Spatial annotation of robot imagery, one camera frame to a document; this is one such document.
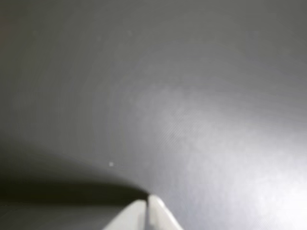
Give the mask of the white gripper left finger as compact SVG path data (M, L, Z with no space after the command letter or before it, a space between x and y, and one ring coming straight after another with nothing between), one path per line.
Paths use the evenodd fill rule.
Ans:
M146 201L136 200L120 211L103 230L143 230Z

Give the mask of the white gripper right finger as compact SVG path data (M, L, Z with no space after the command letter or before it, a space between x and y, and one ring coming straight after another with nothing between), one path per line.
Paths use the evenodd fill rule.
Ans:
M154 230L183 230L172 212L156 195L148 196L148 216Z

